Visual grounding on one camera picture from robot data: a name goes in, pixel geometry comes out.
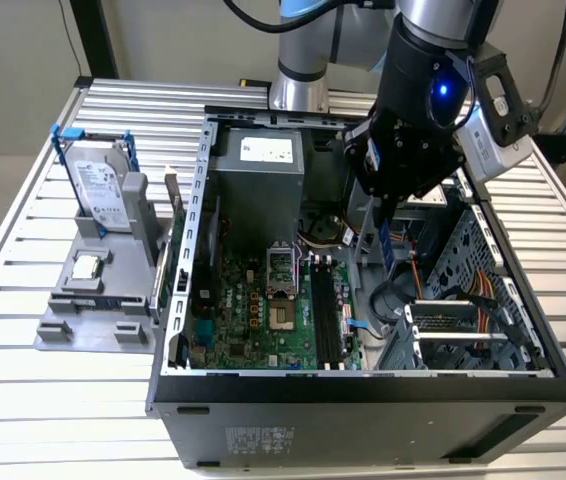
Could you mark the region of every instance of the hard drive label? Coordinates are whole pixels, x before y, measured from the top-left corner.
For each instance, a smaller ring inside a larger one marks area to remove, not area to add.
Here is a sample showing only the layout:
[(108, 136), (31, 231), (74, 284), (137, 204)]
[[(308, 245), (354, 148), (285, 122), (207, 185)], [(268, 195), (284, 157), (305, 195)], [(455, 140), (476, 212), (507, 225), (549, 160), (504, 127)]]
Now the hard drive label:
[(85, 160), (76, 161), (74, 166), (94, 219), (106, 229), (130, 228), (114, 168)]

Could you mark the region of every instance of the open computer tower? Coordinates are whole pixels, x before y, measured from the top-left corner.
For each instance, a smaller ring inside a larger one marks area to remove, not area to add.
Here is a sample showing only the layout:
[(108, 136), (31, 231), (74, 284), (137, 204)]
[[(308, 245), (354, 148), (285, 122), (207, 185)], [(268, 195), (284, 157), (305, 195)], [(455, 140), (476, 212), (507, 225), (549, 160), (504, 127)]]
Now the open computer tower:
[(356, 121), (206, 109), (148, 395), (188, 468), (485, 463), (566, 415), (486, 190), (460, 168), (377, 231)]

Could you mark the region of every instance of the metal table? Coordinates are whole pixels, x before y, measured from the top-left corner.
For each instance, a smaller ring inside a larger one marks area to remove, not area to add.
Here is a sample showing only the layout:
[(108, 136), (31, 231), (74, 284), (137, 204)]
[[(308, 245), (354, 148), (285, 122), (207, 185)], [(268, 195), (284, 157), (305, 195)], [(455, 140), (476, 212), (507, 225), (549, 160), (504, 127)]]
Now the metal table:
[[(372, 101), (370, 95), (333, 93), (332, 111), (364, 115)], [(266, 91), (99, 80), (72, 92), (59, 123), (100, 132), (130, 129), (149, 197), (167, 214), (163, 168), (178, 169), (187, 197), (205, 104), (264, 108)], [(536, 150), (488, 190), (566, 355), (565, 189)], [(0, 478), (198, 477), (201, 472), (182, 471), (162, 423), (145, 417), (151, 356), (31, 348), (75, 234), (75, 210), (65, 171), (47, 142), (0, 227)], [(450, 469), (457, 478), (563, 479), (566, 418), (489, 466)], [(229, 475), (420, 478), (441, 472), (371, 467)]]

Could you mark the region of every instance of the motherboard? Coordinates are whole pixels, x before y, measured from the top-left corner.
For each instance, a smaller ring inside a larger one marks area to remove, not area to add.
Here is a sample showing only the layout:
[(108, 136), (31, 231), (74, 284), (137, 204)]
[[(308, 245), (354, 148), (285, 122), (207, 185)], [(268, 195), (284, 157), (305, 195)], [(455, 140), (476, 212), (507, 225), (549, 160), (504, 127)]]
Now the motherboard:
[[(193, 368), (361, 368), (356, 332), (348, 331), (344, 316), (354, 315), (345, 264), (290, 252), (290, 260), (279, 250), (265, 258), (223, 256), (217, 306), (196, 320)], [(319, 271), (325, 278), (317, 283)], [(272, 278), (296, 284), (277, 291)], [(328, 344), (333, 350), (325, 357)]]

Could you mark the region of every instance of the gray wall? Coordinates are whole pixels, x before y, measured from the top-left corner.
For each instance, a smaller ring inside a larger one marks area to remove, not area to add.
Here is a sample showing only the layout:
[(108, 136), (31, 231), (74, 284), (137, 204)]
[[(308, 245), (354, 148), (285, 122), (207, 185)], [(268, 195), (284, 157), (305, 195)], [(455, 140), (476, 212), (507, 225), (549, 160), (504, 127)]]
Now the gray wall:
[(0, 0), (0, 154), (40, 148), (77, 75), (56, 0)]
[[(84, 60), (67, 5), (70, 32)], [(277, 39), (252, 30), (220, 0), (103, 0), (121, 73), (138, 80), (235, 85), (276, 73)], [(276, 0), (238, 2), (277, 20)], [(527, 98), (542, 94), (564, 2), (505, 0), (491, 40)], [(34, 154), (77, 75), (56, 0), (0, 0), (0, 154)], [(331, 68), (333, 88), (374, 91), (376, 77)], [(549, 116), (566, 107), (566, 59)]]

